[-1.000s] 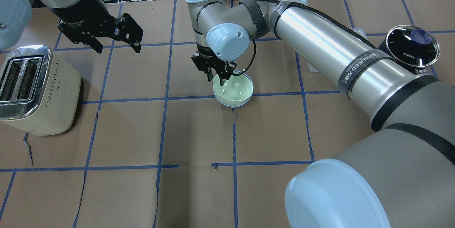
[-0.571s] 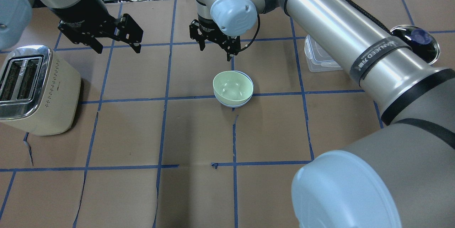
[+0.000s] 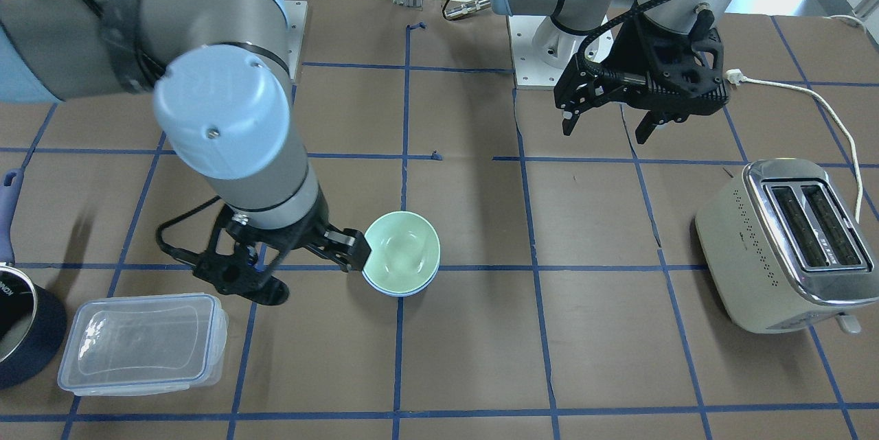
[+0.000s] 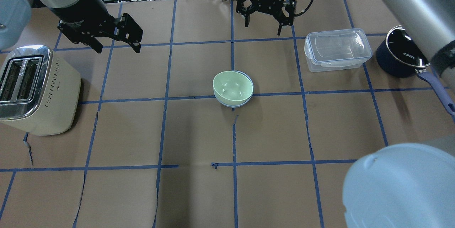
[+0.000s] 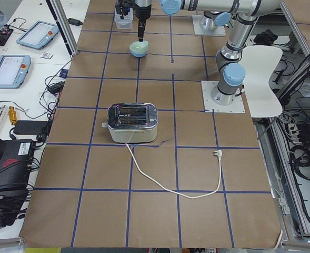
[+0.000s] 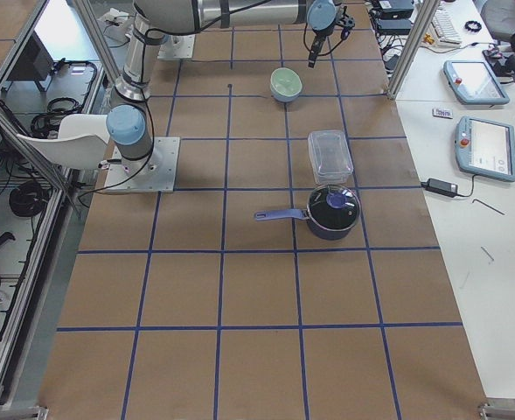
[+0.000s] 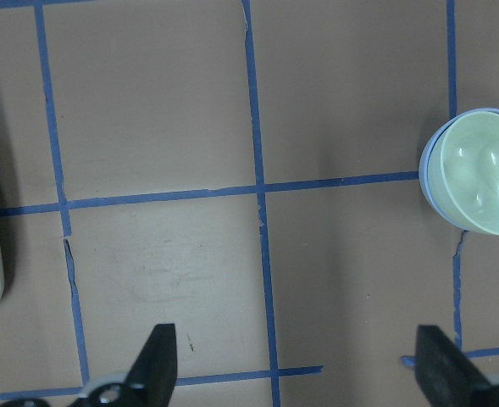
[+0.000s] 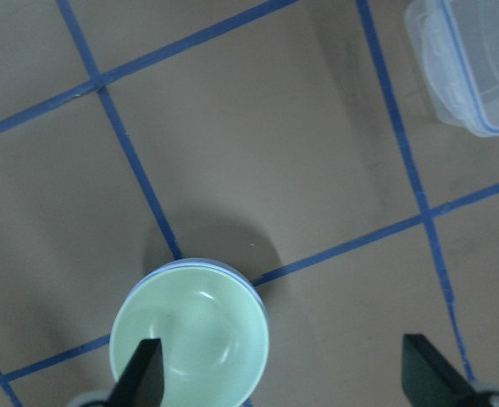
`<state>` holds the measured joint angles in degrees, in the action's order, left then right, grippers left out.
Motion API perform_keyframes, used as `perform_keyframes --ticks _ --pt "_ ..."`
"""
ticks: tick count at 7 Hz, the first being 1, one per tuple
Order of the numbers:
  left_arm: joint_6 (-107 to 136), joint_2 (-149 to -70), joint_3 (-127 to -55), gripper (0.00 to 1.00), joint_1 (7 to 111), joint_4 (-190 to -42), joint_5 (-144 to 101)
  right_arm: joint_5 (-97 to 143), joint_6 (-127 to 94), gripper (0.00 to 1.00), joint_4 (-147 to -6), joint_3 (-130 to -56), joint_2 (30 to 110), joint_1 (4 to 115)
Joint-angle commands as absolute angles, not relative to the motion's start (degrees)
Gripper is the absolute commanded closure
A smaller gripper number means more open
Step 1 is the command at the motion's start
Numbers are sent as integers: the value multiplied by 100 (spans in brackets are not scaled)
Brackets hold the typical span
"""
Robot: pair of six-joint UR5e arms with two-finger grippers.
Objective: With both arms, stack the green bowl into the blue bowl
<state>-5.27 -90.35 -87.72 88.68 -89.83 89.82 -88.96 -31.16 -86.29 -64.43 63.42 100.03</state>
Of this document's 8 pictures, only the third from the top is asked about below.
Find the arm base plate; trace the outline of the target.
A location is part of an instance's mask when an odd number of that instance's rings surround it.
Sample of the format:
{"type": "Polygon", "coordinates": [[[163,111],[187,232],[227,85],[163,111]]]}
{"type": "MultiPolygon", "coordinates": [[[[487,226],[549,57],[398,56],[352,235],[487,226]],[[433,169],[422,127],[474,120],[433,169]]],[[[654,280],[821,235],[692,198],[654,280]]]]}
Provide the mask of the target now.
{"type": "Polygon", "coordinates": [[[308,2],[306,0],[285,0],[286,14],[288,15],[288,74],[292,84],[296,84],[301,68],[301,53],[304,49],[304,39],[308,20],[308,2]]]}
{"type": "Polygon", "coordinates": [[[556,27],[552,12],[544,3],[534,14],[518,12],[507,18],[518,90],[552,90],[584,39],[556,27]]]}

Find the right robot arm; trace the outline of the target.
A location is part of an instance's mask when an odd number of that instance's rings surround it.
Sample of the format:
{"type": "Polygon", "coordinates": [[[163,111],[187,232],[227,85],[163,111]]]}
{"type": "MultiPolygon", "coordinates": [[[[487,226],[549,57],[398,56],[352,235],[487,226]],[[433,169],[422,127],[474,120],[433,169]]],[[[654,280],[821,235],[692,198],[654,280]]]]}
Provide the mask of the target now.
{"type": "Polygon", "coordinates": [[[2,0],[2,100],[150,93],[176,155],[223,201],[206,249],[160,249],[222,295],[288,299],[300,248],[361,270],[365,235],[329,222],[293,115],[286,0],[2,0]]]}

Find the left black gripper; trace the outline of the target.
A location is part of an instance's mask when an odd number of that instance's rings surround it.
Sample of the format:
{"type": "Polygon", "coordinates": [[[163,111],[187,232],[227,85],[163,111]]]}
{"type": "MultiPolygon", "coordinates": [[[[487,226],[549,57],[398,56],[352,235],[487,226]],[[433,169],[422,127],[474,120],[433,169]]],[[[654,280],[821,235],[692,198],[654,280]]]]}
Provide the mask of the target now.
{"type": "Polygon", "coordinates": [[[638,145],[668,123],[712,115],[729,102],[722,62],[723,45],[711,9],[697,12],[686,34],[660,27],[644,12],[635,15],[622,23],[601,64],[572,56],[563,68],[553,87],[562,133],[571,135],[581,114],[609,98],[647,111],[635,128],[638,145]]]}

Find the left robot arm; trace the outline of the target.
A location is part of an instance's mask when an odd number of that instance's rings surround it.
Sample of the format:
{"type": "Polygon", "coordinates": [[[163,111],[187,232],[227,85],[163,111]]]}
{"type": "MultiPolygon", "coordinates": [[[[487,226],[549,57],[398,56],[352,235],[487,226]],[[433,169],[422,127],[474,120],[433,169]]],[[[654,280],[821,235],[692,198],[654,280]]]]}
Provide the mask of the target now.
{"type": "Polygon", "coordinates": [[[657,127],[707,117],[729,102],[723,78],[723,44],[717,24],[731,0],[635,0],[616,18],[619,32],[602,61],[589,56],[591,43],[610,30],[611,0],[492,0],[506,16],[547,18],[554,34],[580,39],[560,49],[562,74],[553,101],[572,133],[585,112],[609,102],[643,109],[635,130],[645,143],[657,127]]]}

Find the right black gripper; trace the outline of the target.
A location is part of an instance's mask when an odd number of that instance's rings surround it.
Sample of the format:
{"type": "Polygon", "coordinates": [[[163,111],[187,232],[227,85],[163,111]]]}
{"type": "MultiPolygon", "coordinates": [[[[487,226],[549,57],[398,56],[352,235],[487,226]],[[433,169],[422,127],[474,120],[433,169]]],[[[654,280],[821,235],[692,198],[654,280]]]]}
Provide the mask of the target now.
{"type": "Polygon", "coordinates": [[[258,229],[232,220],[233,209],[223,205],[214,221],[206,249],[196,256],[192,274],[206,281],[220,295],[244,297],[258,305],[274,306],[289,298],[289,287],[274,275],[286,256],[306,249],[321,259],[336,263],[345,273],[364,271],[372,249],[365,234],[356,229],[334,227],[326,203],[316,203],[304,218],[279,229],[258,229]],[[220,234],[230,230],[235,242],[231,253],[219,253],[220,234]],[[264,263],[255,245],[262,243],[277,251],[264,263]]]}

